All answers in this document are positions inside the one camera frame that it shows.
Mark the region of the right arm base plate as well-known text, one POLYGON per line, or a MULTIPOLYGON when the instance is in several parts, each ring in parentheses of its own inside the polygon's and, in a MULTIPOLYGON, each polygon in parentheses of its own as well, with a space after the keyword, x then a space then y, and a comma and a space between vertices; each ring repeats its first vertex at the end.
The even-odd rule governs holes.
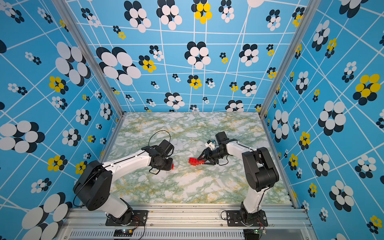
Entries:
POLYGON ((249 214, 245 210, 226 211, 226 220, 229 227, 267 227, 268 220, 266 213, 259 210, 256 213, 249 214))

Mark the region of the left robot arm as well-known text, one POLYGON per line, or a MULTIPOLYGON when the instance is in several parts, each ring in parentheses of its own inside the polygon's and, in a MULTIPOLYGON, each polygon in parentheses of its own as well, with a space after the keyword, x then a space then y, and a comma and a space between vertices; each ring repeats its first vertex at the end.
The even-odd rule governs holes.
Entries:
POLYGON ((133 218, 133 209, 123 199, 111 195, 112 183, 141 168, 170 171, 174 148, 169 141, 163 140, 159 145, 145 146, 118 160, 104 163, 92 161, 73 188, 75 196, 89 211, 104 211, 116 224, 128 225, 133 218))

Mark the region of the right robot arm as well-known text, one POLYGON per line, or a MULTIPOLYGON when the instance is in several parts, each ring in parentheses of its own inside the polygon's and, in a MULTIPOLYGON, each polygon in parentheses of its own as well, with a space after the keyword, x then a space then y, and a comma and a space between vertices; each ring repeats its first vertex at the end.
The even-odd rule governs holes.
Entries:
POLYGON ((227 156, 243 161, 245 176, 249 185, 246 198, 241 203, 240 221, 245 226, 261 224, 266 227, 267 219, 262 211, 264 197, 280 179, 278 170, 267 148, 249 148, 236 139, 229 139, 225 132, 216 134, 217 143, 205 143, 206 148, 197 157, 196 162, 205 165, 218 165, 219 160, 227 156))

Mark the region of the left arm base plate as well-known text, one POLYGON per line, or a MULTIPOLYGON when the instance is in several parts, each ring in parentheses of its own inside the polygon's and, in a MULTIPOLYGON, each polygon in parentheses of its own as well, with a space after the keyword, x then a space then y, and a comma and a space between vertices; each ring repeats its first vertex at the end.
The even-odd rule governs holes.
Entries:
POLYGON ((148 220, 148 210, 128 210, 127 214, 124 214, 120 218, 116 218, 110 214, 107 215, 106 226, 145 226, 148 220))

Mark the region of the red stepped lego assembly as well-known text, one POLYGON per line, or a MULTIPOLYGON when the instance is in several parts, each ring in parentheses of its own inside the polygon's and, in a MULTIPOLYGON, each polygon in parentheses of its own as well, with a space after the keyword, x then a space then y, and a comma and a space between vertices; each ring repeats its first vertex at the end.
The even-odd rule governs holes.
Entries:
POLYGON ((201 161, 201 160, 194 159, 194 158, 189 158, 189 164, 192 166, 203 165, 204 163, 205 163, 205 161, 201 161))

